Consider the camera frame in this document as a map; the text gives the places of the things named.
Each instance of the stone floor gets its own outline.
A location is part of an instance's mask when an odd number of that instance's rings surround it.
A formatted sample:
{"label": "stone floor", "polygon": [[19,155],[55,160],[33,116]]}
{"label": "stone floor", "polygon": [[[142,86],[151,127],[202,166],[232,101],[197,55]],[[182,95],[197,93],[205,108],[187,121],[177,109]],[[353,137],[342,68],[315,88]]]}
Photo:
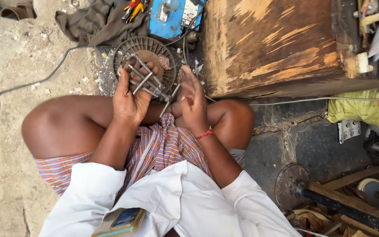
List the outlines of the stone floor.
{"label": "stone floor", "polygon": [[[8,5],[16,1],[4,1]],[[86,0],[80,0],[80,7]],[[76,45],[59,30],[56,10],[72,13],[65,0],[34,0],[37,19],[19,22],[0,18],[0,91],[46,77],[65,51]],[[57,73],[32,89],[19,89],[0,97],[0,237],[37,236],[57,195],[39,177],[21,137],[23,118],[39,103],[65,94],[98,94],[95,82],[104,65],[92,49],[72,51]],[[249,100],[247,103],[282,99]],[[325,101],[254,106],[256,135],[245,156],[245,169],[274,198],[275,178],[287,164],[303,165],[313,180],[326,181],[341,172],[357,170],[369,160],[363,137],[338,143],[337,128],[320,117]]]}

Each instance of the checkered lungi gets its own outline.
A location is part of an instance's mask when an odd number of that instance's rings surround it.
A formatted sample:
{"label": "checkered lungi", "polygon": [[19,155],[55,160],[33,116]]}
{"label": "checkered lungi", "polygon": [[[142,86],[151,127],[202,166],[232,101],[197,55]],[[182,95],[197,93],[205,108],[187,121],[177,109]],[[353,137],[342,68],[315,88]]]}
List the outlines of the checkered lungi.
{"label": "checkered lungi", "polygon": [[[148,175],[151,170],[161,171],[183,160],[187,160],[212,177],[204,160],[203,150],[192,133],[185,128],[175,127],[174,122],[172,114],[166,113],[162,117],[161,125],[139,128],[125,161],[124,168],[127,170],[127,175],[119,194]],[[70,184],[72,166],[86,162],[92,153],[90,151],[74,156],[35,159],[35,161],[42,178],[61,196]],[[243,156],[244,153],[234,156],[241,167]]]}

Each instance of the shirt sleeve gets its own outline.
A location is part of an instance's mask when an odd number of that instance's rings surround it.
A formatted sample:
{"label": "shirt sleeve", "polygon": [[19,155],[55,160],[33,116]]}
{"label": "shirt sleeve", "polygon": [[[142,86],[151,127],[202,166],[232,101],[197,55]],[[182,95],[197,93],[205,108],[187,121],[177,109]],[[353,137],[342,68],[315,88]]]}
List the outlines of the shirt sleeve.
{"label": "shirt sleeve", "polygon": [[238,213],[244,236],[301,236],[245,170],[222,193]]}
{"label": "shirt sleeve", "polygon": [[72,166],[71,182],[46,218],[39,236],[91,236],[110,211],[126,170],[97,163]]}

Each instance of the bolt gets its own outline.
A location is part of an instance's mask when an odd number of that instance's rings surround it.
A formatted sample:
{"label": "bolt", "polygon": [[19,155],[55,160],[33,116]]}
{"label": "bolt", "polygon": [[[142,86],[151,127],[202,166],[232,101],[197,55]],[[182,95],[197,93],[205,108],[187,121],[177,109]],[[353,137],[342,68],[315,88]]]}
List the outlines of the bolt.
{"label": "bolt", "polygon": [[[133,67],[131,65],[129,65],[129,67],[131,68],[131,71],[133,71],[135,74],[137,74],[137,76],[139,76],[141,79],[144,79],[146,77],[142,72],[140,72],[140,70],[136,69],[135,67]],[[146,83],[149,84],[149,86],[152,88],[157,88],[157,86],[150,80],[147,80]],[[161,92],[160,96],[163,98],[168,97],[167,94],[164,92]]]}

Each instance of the white shirt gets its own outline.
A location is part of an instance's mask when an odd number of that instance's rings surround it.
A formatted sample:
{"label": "white shirt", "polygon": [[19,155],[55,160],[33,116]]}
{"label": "white shirt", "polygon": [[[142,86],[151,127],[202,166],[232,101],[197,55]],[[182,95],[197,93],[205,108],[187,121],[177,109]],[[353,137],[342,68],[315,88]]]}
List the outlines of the white shirt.
{"label": "white shirt", "polygon": [[126,173],[97,163],[72,166],[71,183],[40,236],[91,236],[120,207],[147,210],[133,236],[161,237],[171,228],[181,237],[300,236],[245,171],[220,189],[198,167],[181,161],[135,182],[113,207]]}

